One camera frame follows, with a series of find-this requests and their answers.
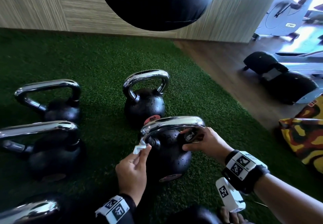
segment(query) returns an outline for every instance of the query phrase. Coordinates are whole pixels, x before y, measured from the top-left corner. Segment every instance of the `artificial grass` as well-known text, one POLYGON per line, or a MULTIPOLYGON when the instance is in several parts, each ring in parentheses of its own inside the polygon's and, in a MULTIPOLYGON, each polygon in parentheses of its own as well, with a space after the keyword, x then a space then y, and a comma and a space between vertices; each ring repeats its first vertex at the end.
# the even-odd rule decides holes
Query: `artificial grass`
MULTIPOLYGON (((0 127, 40 121, 15 101, 13 93, 18 87, 73 79, 82 86, 80 128, 87 146, 87 159, 80 170, 56 183, 34 181, 24 161, 0 152, 0 210, 33 194, 60 191, 77 200, 74 218, 93 217, 94 210, 117 193, 115 165, 138 143, 138 132, 123 115, 122 84, 130 74, 147 69, 163 69, 171 76, 164 95, 167 116, 200 116, 232 147, 252 153, 272 174, 323 201, 322 181, 171 41, 0 29, 0 62, 0 127)), ((46 102, 66 92, 54 90, 33 97, 46 102)), ((162 223, 170 213, 193 203, 215 210, 222 205, 215 187, 222 168, 202 153, 193 153, 192 165, 182 178, 148 186, 137 220, 162 223)), ((255 223, 277 222, 267 208, 250 201, 243 214, 255 223)))

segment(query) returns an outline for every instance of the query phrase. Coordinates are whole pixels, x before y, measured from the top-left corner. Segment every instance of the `foot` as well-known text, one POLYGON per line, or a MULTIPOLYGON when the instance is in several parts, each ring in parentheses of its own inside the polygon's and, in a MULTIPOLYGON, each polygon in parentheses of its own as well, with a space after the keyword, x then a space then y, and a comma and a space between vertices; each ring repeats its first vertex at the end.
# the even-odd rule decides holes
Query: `foot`
POLYGON ((219 214, 223 224, 252 224, 248 220, 244 219, 241 214, 229 212, 225 207, 221 207, 219 214))

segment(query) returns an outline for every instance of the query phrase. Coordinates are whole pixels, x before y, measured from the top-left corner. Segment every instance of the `hand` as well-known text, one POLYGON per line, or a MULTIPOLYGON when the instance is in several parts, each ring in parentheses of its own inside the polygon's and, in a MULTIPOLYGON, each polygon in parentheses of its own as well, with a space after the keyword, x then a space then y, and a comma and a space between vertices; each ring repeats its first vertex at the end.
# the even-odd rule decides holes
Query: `hand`
POLYGON ((146 161, 151 146, 139 154, 129 154, 116 166, 120 193, 132 197, 136 206, 139 204, 147 184, 146 161))
POLYGON ((225 165, 225 158, 234 149, 230 147, 212 128, 204 128, 203 139, 199 142, 190 144, 184 144, 184 151, 202 151, 207 156, 215 158, 221 164, 225 165))

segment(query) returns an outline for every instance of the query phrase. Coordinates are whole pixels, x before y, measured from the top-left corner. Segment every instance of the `pink circular label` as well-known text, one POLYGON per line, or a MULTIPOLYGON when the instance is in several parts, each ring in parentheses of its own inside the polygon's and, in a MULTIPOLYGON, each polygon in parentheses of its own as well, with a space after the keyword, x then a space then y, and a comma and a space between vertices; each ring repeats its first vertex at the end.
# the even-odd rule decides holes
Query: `pink circular label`
POLYGON ((160 116, 159 115, 153 115, 153 116, 150 116, 148 119, 145 120, 145 122, 143 123, 143 125, 151 122, 151 121, 154 121, 156 119, 160 119, 160 116))
POLYGON ((173 175, 169 175, 169 176, 166 176, 162 179, 159 180, 159 182, 165 182, 165 181, 171 181, 171 180, 175 180, 179 177, 181 177, 182 174, 173 174, 173 175))

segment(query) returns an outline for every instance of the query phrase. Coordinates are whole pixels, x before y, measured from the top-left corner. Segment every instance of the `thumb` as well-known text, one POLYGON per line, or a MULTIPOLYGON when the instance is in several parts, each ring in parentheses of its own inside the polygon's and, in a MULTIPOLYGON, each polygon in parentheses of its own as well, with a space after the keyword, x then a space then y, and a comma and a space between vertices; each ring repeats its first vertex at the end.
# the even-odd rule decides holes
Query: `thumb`
POLYGON ((184 144, 182 146, 182 149, 184 151, 200 151, 201 146, 202 146, 201 142, 193 142, 193 143, 189 143, 189 144, 184 144))
POLYGON ((139 168, 146 167, 146 161, 150 150, 151 150, 151 145, 148 145, 145 149, 141 150, 140 156, 139 156, 139 162, 137 164, 139 168))

